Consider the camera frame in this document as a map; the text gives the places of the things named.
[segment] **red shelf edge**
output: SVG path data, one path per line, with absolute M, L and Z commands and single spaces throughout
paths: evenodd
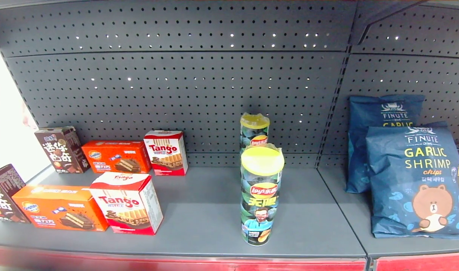
M 365 259 L 264 259 L 126 256 L 0 247 L 0 266 L 56 270 L 152 271 L 363 271 Z
M 375 261 L 376 271 L 459 271 L 459 253 L 406 257 L 381 257 Z

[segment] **lay's logo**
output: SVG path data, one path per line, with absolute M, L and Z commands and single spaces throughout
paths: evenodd
M 268 137 L 264 134 L 257 135 L 250 142 L 252 146 L 259 146 L 266 143 L 268 143 Z
M 268 199 L 274 196 L 277 190 L 277 184 L 257 183 L 250 188 L 250 194 L 256 199 Z

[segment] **bag of chips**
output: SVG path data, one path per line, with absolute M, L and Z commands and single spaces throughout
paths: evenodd
M 365 144 L 368 127 L 415 126 L 424 100 L 423 95 L 404 94 L 350 97 L 347 192 L 362 193 L 370 189 Z
M 370 127 L 366 142 L 375 237 L 459 239 L 459 154 L 447 124 Z

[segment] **plastic lid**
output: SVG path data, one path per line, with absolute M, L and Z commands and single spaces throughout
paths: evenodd
M 244 113 L 241 116 L 240 123 L 244 127 L 251 129 L 263 129 L 269 126 L 269 118 L 261 114 L 250 115 L 248 113 Z
M 285 165 L 285 158 L 281 148 L 273 144 L 247 146 L 241 154 L 243 168 L 258 176 L 272 176 L 278 174 Z

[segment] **lay's chip can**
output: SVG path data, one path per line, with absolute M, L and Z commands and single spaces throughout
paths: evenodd
M 248 146 L 241 155 L 241 231 L 250 245 L 268 242 L 284 163 L 281 148 L 273 144 Z
M 240 154 L 247 146 L 258 146 L 268 142 L 269 118 L 261 114 L 244 113 L 240 124 Z

